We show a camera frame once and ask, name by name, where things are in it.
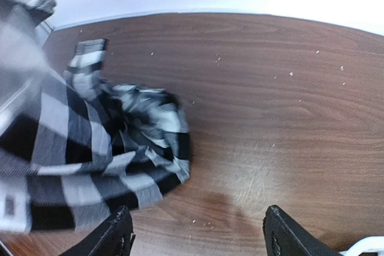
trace dark wood surface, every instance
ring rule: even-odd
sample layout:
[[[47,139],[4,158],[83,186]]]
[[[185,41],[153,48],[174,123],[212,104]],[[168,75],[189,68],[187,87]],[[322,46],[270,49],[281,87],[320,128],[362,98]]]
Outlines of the dark wood surface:
[[[164,14],[56,31],[45,49],[62,71],[76,42],[94,38],[110,40],[105,78],[181,97],[193,139],[191,179],[133,213],[132,255],[265,255],[271,204],[334,249],[384,234],[383,37]],[[85,234],[2,238],[20,256],[57,255]]]

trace crumpled cloth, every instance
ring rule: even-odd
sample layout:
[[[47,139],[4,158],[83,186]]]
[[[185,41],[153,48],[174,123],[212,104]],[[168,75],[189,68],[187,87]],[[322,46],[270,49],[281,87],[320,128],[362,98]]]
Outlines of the crumpled cloth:
[[[2,32],[12,39],[20,31]],[[106,47],[79,43],[64,78],[42,65],[38,89],[19,109],[0,111],[13,116],[0,132],[0,230],[81,230],[119,206],[152,205],[188,179],[190,138],[177,97],[101,79]],[[39,58],[20,59],[30,68]]]

